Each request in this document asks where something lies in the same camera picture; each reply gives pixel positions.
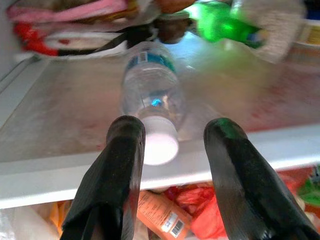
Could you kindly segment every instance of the food container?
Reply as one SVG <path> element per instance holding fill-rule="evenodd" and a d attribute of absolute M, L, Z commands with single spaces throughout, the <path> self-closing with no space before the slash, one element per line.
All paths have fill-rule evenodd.
<path fill-rule="evenodd" d="M 159 29 L 158 37 L 164 44 L 176 44 L 185 35 L 190 25 L 189 13 L 185 10 L 173 14 L 162 14 L 155 20 L 155 27 Z"/>

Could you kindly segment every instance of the water bottle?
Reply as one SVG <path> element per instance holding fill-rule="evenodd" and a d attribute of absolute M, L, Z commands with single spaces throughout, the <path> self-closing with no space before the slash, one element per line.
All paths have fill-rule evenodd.
<path fill-rule="evenodd" d="M 177 130 L 185 101 L 170 52 L 160 43 L 131 48 L 123 78 L 122 111 L 139 118 L 146 131 L 144 163 L 161 165 L 178 153 Z"/>

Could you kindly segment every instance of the orange package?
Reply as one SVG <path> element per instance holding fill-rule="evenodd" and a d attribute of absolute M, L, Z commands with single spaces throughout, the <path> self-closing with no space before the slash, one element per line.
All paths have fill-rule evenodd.
<path fill-rule="evenodd" d="M 163 195 L 141 191 L 137 218 L 164 240 L 185 239 L 191 216 Z"/>

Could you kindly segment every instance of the food package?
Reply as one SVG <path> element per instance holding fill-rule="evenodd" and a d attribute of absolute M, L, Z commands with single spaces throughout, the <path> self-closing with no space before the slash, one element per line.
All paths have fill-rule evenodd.
<path fill-rule="evenodd" d="M 141 191 L 137 218 L 163 240 L 185 239 L 191 216 L 164 195 Z"/>
<path fill-rule="evenodd" d="M 78 2 L 78 4 L 69 4 L 69 6 L 75 6 L 69 9 L 57 7 L 56 5 L 60 4 L 58 0 L 50 0 L 44 6 L 43 2 L 47 1 L 28 0 L 26 3 L 24 2 L 25 0 L 19 0 L 7 9 L 7 15 L 11 21 L 23 23 L 67 22 L 103 16 L 127 9 L 127 2 L 125 0 L 60 1 L 62 5 L 68 2 Z"/>

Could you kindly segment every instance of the green plastic bottle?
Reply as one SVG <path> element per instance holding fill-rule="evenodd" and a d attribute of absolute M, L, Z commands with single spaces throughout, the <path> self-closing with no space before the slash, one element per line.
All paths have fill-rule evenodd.
<path fill-rule="evenodd" d="M 213 43 L 231 39 L 251 48 L 262 46 L 267 37 L 266 31 L 231 18 L 230 9 L 228 4 L 219 1 L 196 3 L 191 8 L 190 15 L 197 18 L 198 34 Z"/>

